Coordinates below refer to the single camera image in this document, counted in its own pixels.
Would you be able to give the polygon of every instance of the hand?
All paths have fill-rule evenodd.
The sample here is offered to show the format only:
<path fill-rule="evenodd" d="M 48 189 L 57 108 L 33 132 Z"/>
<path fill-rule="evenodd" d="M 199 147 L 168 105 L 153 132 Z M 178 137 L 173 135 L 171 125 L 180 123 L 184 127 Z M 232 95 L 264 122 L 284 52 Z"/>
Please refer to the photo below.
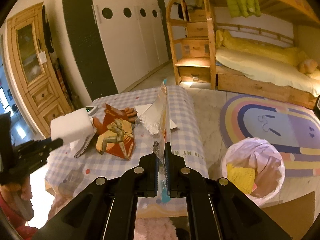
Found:
<path fill-rule="evenodd" d="M 0 186 L 0 192 L 2 198 L 7 203 L 7 205 L 14 211 L 18 212 L 19 208 L 17 207 L 12 193 L 21 191 L 21 199 L 22 200 L 30 200 L 32 198 L 31 192 L 31 184 L 30 184 L 30 177 L 26 177 L 24 182 L 20 185 L 18 183 L 8 183 L 6 185 Z"/>

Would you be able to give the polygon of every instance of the white sponge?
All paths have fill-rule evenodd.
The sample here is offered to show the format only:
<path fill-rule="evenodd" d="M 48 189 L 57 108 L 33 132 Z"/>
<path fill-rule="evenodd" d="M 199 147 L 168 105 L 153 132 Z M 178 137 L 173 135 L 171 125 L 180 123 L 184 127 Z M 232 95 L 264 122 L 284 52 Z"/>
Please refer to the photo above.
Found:
<path fill-rule="evenodd" d="M 51 139 L 63 139 L 63 145 L 94 134 L 90 117 L 85 108 L 51 121 Z"/>

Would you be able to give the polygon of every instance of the white plastic bag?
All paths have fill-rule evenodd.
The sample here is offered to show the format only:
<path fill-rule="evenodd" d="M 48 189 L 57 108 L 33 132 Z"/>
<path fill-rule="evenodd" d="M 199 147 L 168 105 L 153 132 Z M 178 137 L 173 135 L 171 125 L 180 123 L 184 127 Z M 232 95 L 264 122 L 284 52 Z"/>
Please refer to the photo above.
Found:
<path fill-rule="evenodd" d="M 266 140 L 246 138 L 231 145 L 221 162 L 221 173 L 225 178 L 228 177 L 228 163 L 256 171 L 257 189 L 247 196 L 258 206 L 276 196 L 284 182 L 285 167 L 282 156 Z"/>

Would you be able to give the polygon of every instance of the wooden bed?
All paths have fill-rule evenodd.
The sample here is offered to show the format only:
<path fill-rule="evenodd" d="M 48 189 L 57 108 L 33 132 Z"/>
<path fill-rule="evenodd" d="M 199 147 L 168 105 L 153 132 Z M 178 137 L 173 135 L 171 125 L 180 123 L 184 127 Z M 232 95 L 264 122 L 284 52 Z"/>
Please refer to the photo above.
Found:
<path fill-rule="evenodd" d="M 244 25 L 217 23 L 214 17 L 215 6 L 226 7 L 226 0 L 204 0 L 201 9 L 188 10 L 184 0 L 180 0 L 184 20 L 171 18 L 173 4 L 167 6 L 166 20 L 170 38 L 172 61 L 176 84 L 181 81 L 207 82 L 211 89 L 257 95 L 282 102 L 288 102 L 313 109 L 316 99 L 312 94 L 290 86 L 282 87 L 268 82 L 255 81 L 241 72 L 217 66 L 215 59 L 215 30 L 228 29 L 233 32 L 253 33 L 274 39 L 281 47 L 298 46 L 297 25 L 320 28 L 320 21 L 306 0 L 259 0 L 261 12 L 293 23 L 294 37 Z M 186 38 L 174 39 L 172 27 L 181 26 L 186 30 Z M 181 45 L 182 58 L 177 59 L 176 45 Z"/>

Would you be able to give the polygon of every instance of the clear plastic bag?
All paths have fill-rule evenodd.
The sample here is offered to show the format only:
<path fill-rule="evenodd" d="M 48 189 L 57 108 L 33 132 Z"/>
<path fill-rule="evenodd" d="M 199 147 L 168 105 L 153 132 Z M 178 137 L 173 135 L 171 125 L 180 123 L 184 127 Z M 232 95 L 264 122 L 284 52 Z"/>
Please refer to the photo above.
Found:
<path fill-rule="evenodd" d="M 135 121 L 134 136 L 145 143 L 164 165 L 164 145 L 170 141 L 167 87 L 162 82 L 154 103 Z"/>
<path fill-rule="evenodd" d="M 247 196 L 256 205 L 263 205 L 279 193 L 285 176 L 284 162 L 280 153 L 268 141 L 246 138 L 231 145 L 221 162 L 221 173 L 225 178 L 228 177 L 228 163 L 255 170 L 254 182 L 257 188 Z"/>

